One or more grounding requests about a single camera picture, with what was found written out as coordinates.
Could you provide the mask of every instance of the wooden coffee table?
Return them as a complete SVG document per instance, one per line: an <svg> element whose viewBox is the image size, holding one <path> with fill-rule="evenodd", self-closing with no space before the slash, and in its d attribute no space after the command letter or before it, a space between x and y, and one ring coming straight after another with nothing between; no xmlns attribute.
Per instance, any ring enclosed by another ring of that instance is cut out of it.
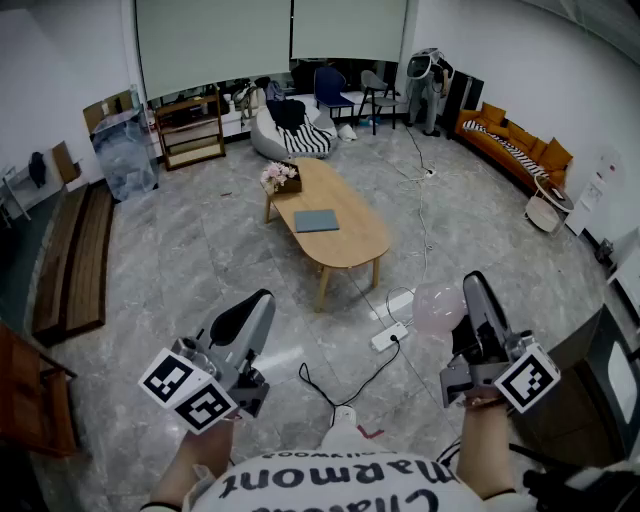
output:
<svg viewBox="0 0 640 512"><path fill-rule="evenodd" d="M332 269L373 262L373 287L378 286L380 256L389 250L389 233L364 199L329 165L314 158L297 158L295 163L300 168L302 192L267 194L265 223L269 223L273 204L302 250L322 266L315 303L315 310L320 311ZM296 233L294 213L308 210L334 210L340 229Z"/></svg>

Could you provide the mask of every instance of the small round table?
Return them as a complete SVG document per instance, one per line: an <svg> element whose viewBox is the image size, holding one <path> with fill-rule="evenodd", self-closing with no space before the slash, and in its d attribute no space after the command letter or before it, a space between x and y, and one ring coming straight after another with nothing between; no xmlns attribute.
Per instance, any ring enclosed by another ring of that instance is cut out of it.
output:
<svg viewBox="0 0 640 512"><path fill-rule="evenodd" d="M573 211L573 202L562 187L554 185L548 178L535 176L533 179L538 190L527 203L524 216L540 229L555 237L564 226L567 216L565 215L561 220L551 205L568 214ZM561 197L558 197L553 189L557 190Z"/></svg>

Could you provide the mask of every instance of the electrical cable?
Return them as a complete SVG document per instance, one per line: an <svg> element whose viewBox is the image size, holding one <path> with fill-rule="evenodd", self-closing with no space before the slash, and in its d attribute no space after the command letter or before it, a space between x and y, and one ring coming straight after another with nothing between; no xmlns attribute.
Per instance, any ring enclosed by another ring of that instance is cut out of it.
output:
<svg viewBox="0 0 640 512"><path fill-rule="evenodd" d="M356 393L349 399L345 400L344 402L341 402L339 404L336 404L333 400L331 400L331 398L329 398L327 396L327 394L322 391L322 389L320 388L320 386L318 386L317 384L315 384L312 380L311 380L311 375L309 375L309 367L307 366L307 363L302 363L300 365L300 368L298 369L298 376L307 384L309 384L313 389L315 389L318 393L320 393L322 395L322 398L324 398L331 407L333 407L333 416L331 418L331 426L333 426L333 420L335 419L335 412L336 412L336 408L343 406L343 405L349 405L351 402L353 402L356 398L358 398L358 396L360 395L360 393L362 392L362 390L367 386L367 384L369 384L371 381L373 381L378 375L380 375L380 372L382 372L382 370L384 370L387 366L389 366L396 357L398 357L398 354L400 353L400 342L398 341L398 338L395 335L391 336L391 340L394 341L397 345L397 349L396 349L396 353L393 354L393 356L391 357L391 359L389 359L386 363L384 363L380 368L378 368L376 370L376 372L369 377L364 384L362 384L362 386L360 386L360 389L358 389L358 391L356 391ZM302 370L304 369L304 371L306 372L307 376L304 377L302 375Z"/></svg>
<svg viewBox="0 0 640 512"><path fill-rule="evenodd" d="M441 463L444 455L451 450L452 448L455 448L456 446L460 446L460 437L458 437L458 439L456 439L453 443L451 443L447 448L445 448L442 453L438 456L438 458L436 459L436 462Z"/></svg>
<svg viewBox="0 0 640 512"><path fill-rule="evenodd" d="M389 318L391 318L391 320L393 320L394 323L396 323L396 324L402 324L405 327L409 327L410 325L413 325L413 318L411 320L409 320L408 323L405 324L403 322L400 322L399 320L396 320L393 317L393 315L391 314L391 307L389 305L389 297L396 290L407 290L411 295L414 295L414 296L415 296L415 293L413 293L413 290L411 290L410 288L407 288L406 286L396 286L395 288L392 288L391 290L389 290L389 292L387 293L387 298L385 299L385 304L387 306L387 314L389 315Z"/></svg>
<svg viewBox="0 0 640 512"><path fill-rule="evenodd" d="M451 464L451 459L453 459L453 457L458 452L460 452L460 446L461 446L461 439L458 437L458 439L456 439L453 443L451 443L447 448L445 448L442 451L442 453L436 459L436 462L438 462L439 464L442 464L443 466L449 467L449 465ZM523 455L524 457L527 457L528 459L531 459L531 460L533 460L535 462L538 462L539 464L543 464L545 466L553 466L553 467L556 467L558 469L567 470L567 471L573 471L573 472L578 471L579 469L581 469L579 466L575 466L573 464L568 464L566 462L562 462L560 460L554 459L553 457L549 457L547 455L543 455L541 453L534 452L533 450L529 450L528 448L525 448L524 446L520 446L520 445L517 445L517 444L514 444L514 443L509 443L509 449L514 453L517 453L519 455Z"/></svg>
<svg viewBox="0 0 640 512"><path fill-rule="evenodd" d="M416 142L416 139L414 138L413 134L411 133L411 130L409 130L408 126L405 126L405 128L407 129L407 133L409 134L409 136L411 137L411 140L413 141L413 145L416 147L416 149L418 150L418 154L420 155L420 169L422 169L424 171L424 173L422 174L421 177L417 177L417 178L412 178L411 176L409 176L408 174L406 174L405 172L401 171L400 169L398 169L395 165L393 166L393 168L400 174L402 174L402 176L405 177L404 180L400 180L398 183L396 183L396 186L404 191L404 192L411 192L411 191L420 191L420 209L418 210L418 215L420 217L420 223L422 224L422 231L424 233L424 238L422 241L423 244L423 255L424 255L424 271L422 272L422 279L421 281L425 280L425 277L427 275L427 265L428 265L428 261L427 261L427 255L429 253L429 251L433 250L433 246L431 244L429 244L428 240L427 240L427 224L424 220L424 215L423 215L423 210L424 210L424 183L431 177L433 177L436 174L437 168L436 168L436 163L433 160L427 160L427 166L425 167L424 164L424 157L422 156L422 151L420 149L420 147L418 146L418 143ZM411 187L407 188L406 186L404 186L405 183L410 183Z"/></svg>

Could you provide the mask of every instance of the power strip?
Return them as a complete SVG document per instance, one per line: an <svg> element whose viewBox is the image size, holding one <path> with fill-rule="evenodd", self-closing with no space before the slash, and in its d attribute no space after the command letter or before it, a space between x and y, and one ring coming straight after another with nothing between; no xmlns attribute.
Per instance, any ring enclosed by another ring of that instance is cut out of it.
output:
<svg viewBox="0 0 640 512"><path fill-rule="evenodd" d="M388 329L382 331L380 334L371 338L371 345L373 346L374 350L383 352L390 346L395 345L395 341L391 339L391 336L395 335L395 337L398 338L398 341L400 341L407 334L409 334L407 328L400 322L397 322Z"/></svg>

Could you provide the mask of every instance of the orange sofa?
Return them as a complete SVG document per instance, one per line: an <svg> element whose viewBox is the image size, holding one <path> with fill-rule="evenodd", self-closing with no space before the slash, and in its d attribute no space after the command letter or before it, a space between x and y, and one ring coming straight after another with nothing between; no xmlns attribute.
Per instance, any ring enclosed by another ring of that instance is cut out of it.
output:
<svg viewBox="0 0 640 512"><path fill-rule="evenodd" d="M554 138L548 144L534 135L527 133L517 124L505 118L506 111L500 108L482 104L482 110L461 110L456 122L456 134L465 141L473 144L483 153L493 158L502 167L515 175L531 190L537 191L533 176L529 174L511 153L509 153L498 141L479 131L465 131L462 125L474 120L484 126L489 133L498 135L524 152L531 160L542 166L549 174L551 181L559 186L564 185L567 175L567 166L573 159Z"/></svg>

